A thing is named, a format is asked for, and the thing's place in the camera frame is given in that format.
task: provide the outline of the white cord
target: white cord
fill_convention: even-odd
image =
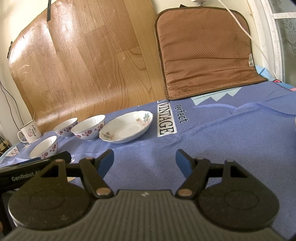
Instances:
[[[271,71],[273,72],[274,76],[279,79],[277,76],[276,76],[276,73],[274,72],[274,70],[272,69],[270,63],[268,62],[268,59],[267,57],[265,56],[265,54],[263,53],[262,49],[255,43],[255,41],[253,40],[253,38],[251,37],[251,35],[249,35],[249,33],[242,27],[242,25],[240,24],[240,22],[237,20],[237,18],[234,16],[234,14],[229,10],[228,7],[226,7],[226,5],[221,1],[221,0],[218,0],[223,6],[224,8],[226,8],[226,10],[231,14],[231,16],[234,18],[234,20],[237,22],[237,24],[240,26],[240,28],[244,31],[244,33],[252,40],[252,42],[255,44],[255,46],[260,50],[261,54],[264,56],[266,62],[268,63]]]

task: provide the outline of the wood grain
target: wood grain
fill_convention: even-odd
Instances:
[[[44,10],[19,34],[9,68],[41,131],[164,98],[152,63],[155,14],[150,0],[141,4],[131,11],[123,0],[57,0],[49,22]]]
[[[158,50],[155,44],[155,12],[151,1],[124,0],[131,19],[156,99],[165,99]]]

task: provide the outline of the white wall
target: white wall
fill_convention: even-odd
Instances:
[[[185,6],[197,6],[197,4],[191,2],[191,0],[152,0],[152,2],[157,13],[167,8],[179,7],[180,4]],[[230,9],[239,11],[246,18],[250,26],[251,35],[257,42],[259,42],[253,14],[250,10],[247,0],[223,0],[223,2]],[[7,52],[10,46],[10,41],[14,41],[18,34],[38,14],[47,8],[47,3],[48,0],[0,0],[0,78],[2,84],[16,99],[24,123],[30,121],[31,116],[10,75]],[[208,0],[204,6],[222,7],[222,5],[217,0]],[[255,64],[262,66],[261,53],[256,49],[255,46],[253,46],[253,55]],[[17,125],[21,127],[22,124],[20,119],[17,117],[18,115],[16,114],[17,111],[13,100],[9,98],[9,102],[14,106],[13,115]],[[16,136],[17,128],[12,121],[8,105],[2,92],[0,92],[0,103],[0,127],[3,128],[5,136],[10,140],[10,142],[15,144],[18,142],[18,138]]]

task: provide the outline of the white bowl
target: white bowl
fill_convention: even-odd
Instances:
[[[78,123],[71,129],[71,132],[82,140],[92,141],[99,137],[104,125],[105,115],[96,115]]]
[[[72,119],[66,120],[61,124],[57,125],[53,129],[53,131],[61,137],[68,138],[73,135],[73,133],[71,132],[71,129],[78,124],[77,120],[78,118],[72,118]]]
[[[52,136],[40,142],[30,153],[30,158],[41,159],[53,156],[57,152],[57,136]]]
[[[100,131],[103,141],[112,143],[125,143],[144,134],[153,120],[150,111],[134,111],[108,122]]]

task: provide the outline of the mug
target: mug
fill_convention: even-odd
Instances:
[[[22,141],[21,138],[19,137],[19,133],[22,133],[25,138],[26,141]],[[38,129],[38,126],[35,122],[35,120],[31,120],[29,123],[25,124],[20,131],[17,133],[17,137],[19,138],[19,140],[23,143],[33,143],[35,140],[37,140],[39,137],[41,137],[41,133]]]

